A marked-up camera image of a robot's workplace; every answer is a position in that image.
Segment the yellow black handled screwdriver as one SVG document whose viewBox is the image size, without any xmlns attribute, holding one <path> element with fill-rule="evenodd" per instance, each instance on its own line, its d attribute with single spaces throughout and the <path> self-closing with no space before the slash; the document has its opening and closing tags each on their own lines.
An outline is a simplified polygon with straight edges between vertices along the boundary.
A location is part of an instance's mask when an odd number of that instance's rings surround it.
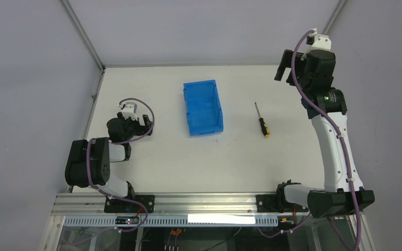
<svg viewBox="0 0 402 251">
<path fill-rule="evenodd" d="M 265 138 L 268 138 L 270 136 L 270 130 L 269 130 L 268 126 L 266 125 L 264 118 L 260 114 L 257 103 L 255 102 L 254 105 L 255 105 L 257 114 L 259 116 L 259 123 L 260 123 L 260 128 L 261 128 L 262 134 L 264 135 Z"/>
</svg>

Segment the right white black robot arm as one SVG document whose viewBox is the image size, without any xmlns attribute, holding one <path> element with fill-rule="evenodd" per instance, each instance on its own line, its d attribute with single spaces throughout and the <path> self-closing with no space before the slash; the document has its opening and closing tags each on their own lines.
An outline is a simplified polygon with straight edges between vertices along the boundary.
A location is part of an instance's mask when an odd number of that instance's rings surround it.
<svg viewBox="0 0 402 251">
<path fill-rule="evenodd" d="M 279 184 L 279 208 L 298 204 L 309 209 L 314 218 L 352 215 L 370 206 L 375 195 L 364 188 L 356 170 L 347 138 L 345 97 L 332 86 L 336 56 L 325 50 L 302 56 L 286 49 L 274 79 L 280 81 L 284 71 L 291 69 L 286 81 L 300 89 L 301 104 L 318 137 L 325 183 L 323 188 L 291 181 Z"/>
</svg>

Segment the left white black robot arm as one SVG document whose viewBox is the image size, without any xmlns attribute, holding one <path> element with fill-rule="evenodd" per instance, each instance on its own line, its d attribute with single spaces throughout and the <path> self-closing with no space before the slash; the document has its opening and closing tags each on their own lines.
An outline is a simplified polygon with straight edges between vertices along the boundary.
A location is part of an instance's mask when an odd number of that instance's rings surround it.
<svg viewBox="0 0 402 251">
<path fill-rule="evenodd" d="M 152 134 L 152 121 L 143 115 L 138 119 L 122 112 L 107 121 L 108 137 L 72 142 L 65 167 L 65 180 L 70 186 L 91 187 L 110 198 L 135 200 L 132 184 L 111 174 L 111 163 L 126 162 L 131 157 L 130 141 L 134 136 Z"/>
</svg>

